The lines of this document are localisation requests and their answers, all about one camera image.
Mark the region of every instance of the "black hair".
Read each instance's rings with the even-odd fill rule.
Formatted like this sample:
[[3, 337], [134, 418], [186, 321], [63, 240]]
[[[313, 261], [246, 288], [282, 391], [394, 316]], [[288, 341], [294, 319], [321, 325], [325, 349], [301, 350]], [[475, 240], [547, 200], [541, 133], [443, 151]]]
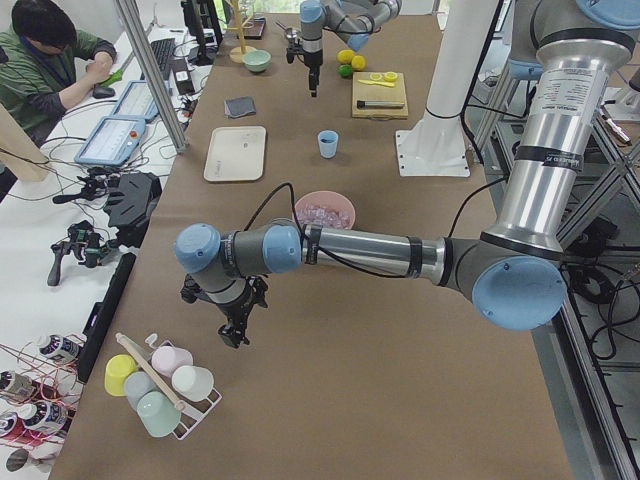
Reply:
[[50, 47], [76, 44], [76, 27], [51, 0], [18, 0], [11, 10], [15, 32]]

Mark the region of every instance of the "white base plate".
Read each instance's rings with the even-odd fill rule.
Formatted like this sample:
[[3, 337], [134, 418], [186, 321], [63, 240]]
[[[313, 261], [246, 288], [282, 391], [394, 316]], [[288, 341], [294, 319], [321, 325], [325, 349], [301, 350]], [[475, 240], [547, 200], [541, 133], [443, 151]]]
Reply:
[[[604, 96], [602, 97], [602, 101], [606, 102], [608, 100], [613, 100], [619, 90], [619, 88], [607, 87]], [[615, 103], [605, 105], [604, 109], [614, 122], [640, 122], [640, 114], [632, 113], [629, 109], [620, 107]]]
[[211, 132], [204, 179], [208, 182], [248, 182], [264, 171], [264, 127], [220, 127]]
[[455, 143], [459, 144], [457, 146], [460, 154], [455, 158], [447, 158], [444, 164], [438, 164], [439, 162], [427, 162], [423, 157], [403, 152], [402, 143], [410, 133], [411, 130], [396, 131], [396, 156], [401, 177], [468, 177], [471, 174], [462, 135], [455, 140]]

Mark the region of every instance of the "wooden cutting board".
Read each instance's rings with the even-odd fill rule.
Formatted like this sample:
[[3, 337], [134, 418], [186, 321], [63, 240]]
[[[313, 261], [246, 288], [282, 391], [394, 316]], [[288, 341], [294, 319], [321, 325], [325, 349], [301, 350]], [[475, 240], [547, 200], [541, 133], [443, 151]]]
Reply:
[[[354, 118], [409, 118], [409, 106], [407, 104], [407, 92], [404, 87], [404, 74], [398, 73], [396, 86], [393, 88], [380, 85], [365, 85], [358, 79], [370, 80], [372, 72], [355, 72], [353, 74], [353, 91], [351, 97], [351, 116]], [[404, 108], [357, 108], [358, 100], [404, 102]]]

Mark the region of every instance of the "brown table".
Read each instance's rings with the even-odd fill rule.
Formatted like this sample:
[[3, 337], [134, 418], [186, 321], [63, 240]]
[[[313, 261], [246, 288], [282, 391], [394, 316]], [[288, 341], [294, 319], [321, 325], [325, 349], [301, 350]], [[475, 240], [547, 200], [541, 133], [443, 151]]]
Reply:
[[[224, 318], [215, 307], [180, 300], [184, 272], [172, 253], [180, 230], [240, 229], [282, 181], [298, 196], [347, 195], [359, 230], [428, 239], [446, 235], [465, 196], [484, 184], [477, 165], [469, 179], [398, 175], [394, 132], [423, 114], [441, 38], [435, 18], [399, 18], [366, 47], [371, 70], [406, 76], [410, 118], [388, 122], [350, 117], [351, 86], [336, 73], [344, 47], [331, 34], [311, 98], [306, 68], [286, 64], [273, 21], [251, 42], [272, 53], [267, 72], [252, 75], [224, 52], [216, 60], [51, 479], [571, 478], [531, 335], [491, 325], [455, 292], [304, 266], [270, 276], [269, 309], [254, 310], [252, 344], [240, 350], [217, 337]], [[223, 100], [244, 95], [257, 115], [228, 120]], [[212, 129], [238, 125], [267, 128], [263, 178], [206, 183]], [[341, 134], [331, 161], [317, 153], [325, 128]], [[257, 223], [287, 215], [287, 195], [278, 195]], [[477, 238], [494, 218], [482, 194], [456, 233]], [[125, 399], [105, 393], [105, 364], [124, 352], [118, 331], [138, 342], [158, 332], [214, 372], [224, 398], [185, 441], [152, 439]]]

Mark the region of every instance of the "yellow knife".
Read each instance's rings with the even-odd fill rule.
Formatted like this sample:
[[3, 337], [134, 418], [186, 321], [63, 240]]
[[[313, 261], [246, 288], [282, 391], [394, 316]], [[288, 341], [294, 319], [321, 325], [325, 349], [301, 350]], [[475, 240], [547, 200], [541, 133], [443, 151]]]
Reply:
[[358, 79], [358, 81], [360, 83], [364, 83], [365, 85], [380, 85], [381, 87], [389, 87], [389, 88], [393, 88], [396, 86], [395, 83], [393, 82], [379, 82], [377, 80], [362, 80], [362, 79]]

